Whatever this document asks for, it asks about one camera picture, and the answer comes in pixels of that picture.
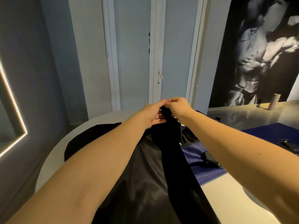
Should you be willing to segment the person's left hand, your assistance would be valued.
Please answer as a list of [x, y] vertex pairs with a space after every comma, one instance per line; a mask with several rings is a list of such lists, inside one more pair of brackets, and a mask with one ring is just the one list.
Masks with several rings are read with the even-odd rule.
[[146, 105], [139, 113], [138, 120], [145, 129], [151, 128], [153, 125], [162, 124], [166, 122], [161, 110], [156, 110], [153, 104]]

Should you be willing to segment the person's right hand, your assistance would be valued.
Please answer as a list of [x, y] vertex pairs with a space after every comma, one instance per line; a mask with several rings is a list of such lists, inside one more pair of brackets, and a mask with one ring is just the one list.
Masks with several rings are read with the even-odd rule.
[[164, 106], [170, 109], [172, 115], [183, 124], [188, 125], [195, 110], [189, 105], [189, 102], [184, 97], [173, 97], [168, 99]]

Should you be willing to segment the long black garment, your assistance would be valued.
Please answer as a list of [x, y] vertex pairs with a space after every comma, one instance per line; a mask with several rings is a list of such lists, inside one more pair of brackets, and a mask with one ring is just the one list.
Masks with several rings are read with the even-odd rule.
[[181, 124], [162, 106], [165, 123], [154, 125], [151, 137], [162, 153], [171, 205], [181, 224], [221, 224], [180, 146]]

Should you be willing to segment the person's left forearm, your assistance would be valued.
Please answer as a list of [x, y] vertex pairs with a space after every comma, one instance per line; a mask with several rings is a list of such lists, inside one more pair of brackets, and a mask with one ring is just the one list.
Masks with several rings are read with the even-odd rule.
[[91, 224], [145, 131], [138, 113], [67, 160], [6, 224]]

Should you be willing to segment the person's right forearm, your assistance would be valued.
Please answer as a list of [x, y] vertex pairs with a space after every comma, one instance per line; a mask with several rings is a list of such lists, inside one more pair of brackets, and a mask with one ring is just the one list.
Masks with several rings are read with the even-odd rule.
[[179, 119], [280, 223], [299, 224], [299, 157], [194, 110]]

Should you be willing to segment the white double door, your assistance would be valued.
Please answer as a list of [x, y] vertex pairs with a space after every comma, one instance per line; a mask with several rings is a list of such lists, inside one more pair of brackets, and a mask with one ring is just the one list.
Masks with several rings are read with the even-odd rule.
[[[201, 38], [203, 34], [204, 18], [208, 0], [198, 0], [190, 65], [187, 78], [185, 98], [192, 105], [196, 71], [199, 61]], [[109, 83], [112, 111], [121, 110], [119, 87], [119, 70], [117, 55], [117, 39], [115, 30], [114, 0], [102, 0], [106, 54], [109, 71]], [[158, 71], [163, 69], [163, 49], [165, 32], [166, 0], [151, 0], [150, 15], [150, 53], [149, 53], [149, 98], [148, 102], [156, 102], [161, 97], [161, 84], [158, 86]]]

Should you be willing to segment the black satin cloth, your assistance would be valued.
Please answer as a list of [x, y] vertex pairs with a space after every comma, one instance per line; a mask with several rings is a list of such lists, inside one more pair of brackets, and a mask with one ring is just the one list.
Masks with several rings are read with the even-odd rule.
[[181, 224], [169, 196], [162, 153], [147, 129], [92, 224]]

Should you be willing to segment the dark blue cloth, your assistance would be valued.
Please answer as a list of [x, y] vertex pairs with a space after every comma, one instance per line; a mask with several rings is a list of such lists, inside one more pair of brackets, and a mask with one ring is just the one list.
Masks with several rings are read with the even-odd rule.
[[[299, 146], [299, 130], [281, 123], [246, 129], [242, 132], [253, 135], [277, 146], [279, 146], [282, 139], [287, 139]], [[181, 148], [200, 185], [211, 182], [227, 173], [226, 170], [219, 164], [213, 164], [212, 161], [202, 159], [206, 159], [204, 153], [207, 153], [208, 151], [201, 142], [198, 141], [190, 144], [184, 144], [181, 145]]]

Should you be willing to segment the white textured roll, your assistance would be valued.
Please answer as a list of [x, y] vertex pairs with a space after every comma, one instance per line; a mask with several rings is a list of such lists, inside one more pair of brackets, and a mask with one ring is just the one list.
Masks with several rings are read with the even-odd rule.
[[277, 94], [277, 93], [273, 94], [267, 110], [273, 111], [275, 109], [277, 103], [279, 102], [280, 97], [281, 97], [281, 94]]

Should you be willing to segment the black rounded device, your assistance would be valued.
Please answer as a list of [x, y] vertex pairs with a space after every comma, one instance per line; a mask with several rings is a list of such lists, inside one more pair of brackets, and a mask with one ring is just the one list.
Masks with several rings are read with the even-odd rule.
[[279, 146], [299, 157], [299, 146], [290, 142], [287, 139], [282, 139], [279, 143]]

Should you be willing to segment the mirror with lit edge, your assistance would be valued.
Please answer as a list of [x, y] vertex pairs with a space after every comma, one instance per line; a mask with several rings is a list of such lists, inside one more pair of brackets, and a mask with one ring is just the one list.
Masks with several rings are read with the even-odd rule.
[[28, 129], [0, 58], [0, 160], [27, 135]]

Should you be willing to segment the black and white wall mural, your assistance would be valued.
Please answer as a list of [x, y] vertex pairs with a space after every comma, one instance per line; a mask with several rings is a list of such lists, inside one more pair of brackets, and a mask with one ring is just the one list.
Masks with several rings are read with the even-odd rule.
[[291, 100], [299, 79], [299, 0], [231, 0], [209, 108]]

